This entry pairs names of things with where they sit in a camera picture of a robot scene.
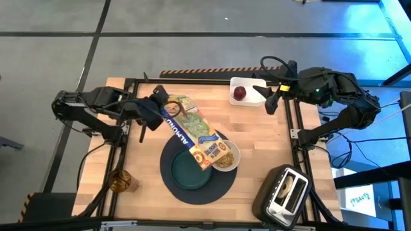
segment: wooden tabletop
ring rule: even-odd
[[[107,86],[122,89],[124,78],[109,78]],[[137,97],[149,96],[155,84],[140,83]],[[173,135],[163,123],[156,131],[147,130],[144,142],[139,143],[141,127],[132,122],[124,169],[140,184],[136,192],[118,196],[116,218],[159,219],[179,221],[235,221],[258,222],[251,213],[251,205],[268,171],[282,164],[292,165],[292,152],[284,101],[279,102],[275,115],[268,115],[264,106],[239,107],[229,103],[228,85],[164,84],[169,94],[185,94],[194,100],[200,111],[215,129],[235,142],[241,152],[237,177],[230,190],[219,200],[206,205],[190,205],[176,199],[164,185],[160,175],[160,156],[168,139]],[[295,110],[291,102],[293,123]],[[301,103],[305,128],[320,125],[317,107]],[[106,123],[115,124],[107,116],[99,115]],[[90,150],[103,142],[101,137],[91,139]],[[81,213],[99,191],[109,146],[104,146],[85,161],[80,187],[74,203],[73,215]],[[333,213],[342,220],[327,153],[310,151],[311,168],[318,195]],[[108,193],[103,214],[107,214],[111,192]],[[313,220],[311,204],[307,201],[308,217]]]

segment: white bowl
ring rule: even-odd
[[[218,166],[216,165],[216,163],[214,163],[214,164],[213,164],[213,168],[215,168],[215,169],[217,169],[217,170],[219,170],[219,171],[225,171],[225,172],[227,172],[227,171],[231,171],[231,170],[235,169],[235,168],[238,166],[238,164],[240,163],[240,157],[241,157],[241,155],[240,155],[240,150],[238,149],[237,145],[235,145],[235,143],[233,143],[232,141],[228,141],[228,140],[224,140],[224,143],[225,143],[226,145],[228,145],[228,147],[230,147],[231,153],[232,153],[232,155],[234,156],[234,163],[233,163],[231,166],[225,167],[225,168],[218,167]]]
[[[230,103],[232,105],[259,107],[265,102],[265,98],[252,88],[253,85],[267,87],[267,83],[262,79],[232,77],[230,79]],[[245,98],[238,101],[234,99],[234,89],[244,87],[246,91]]]

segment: concrete floor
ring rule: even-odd
[[[104,0],[0,0],[0,31],[94,32]],[[275,32],[391,33],[375,3],[323,3],[302,6],[291,0],[116,0],[103,32]],[[0,148],[0,223],[15,222],[28,193],[40,191],[61,123],[50,104],[60,90],[75,90],[91,37],[0,37],[0,135],[25,144],[22,151]],[[328,38],[101,38],[85,90],[107,77],[156,78],[164,69],[257,66],[263,55],[298,61],[299,69],[325,66],[358,79],[384,80],[407,64],[395,40]],[[373,88],[381,104],[403,89]],[[398,108],[384,110],[383,117]],[[339,107],[328,110],[340,110]],[[404,134],[401,115],[352,133],[352,139]],[[76,172],[89,138],[72,132],[53,188],[75,192]],[[387,146],[362,144],[379,165],[408,158],[404,141],[395,155]],[[343,153],[345,142],[328,147]],[[353,160],[367,163],[355,152]]]

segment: round black mat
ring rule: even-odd
[[[227,139],[225,135],[217,132],[222,139]],[[161,153],[160,173],[161,178],[168,190],[180,201],[192,204],[203,205],[220,199],[231,188],[237,175],[237,168],[229,172],[217,171],[213,167],[210,179],[198,189],[183,189],[179,187],[171,177],[171,161],[181,150],[186,148],[177,136],[173,136]]]

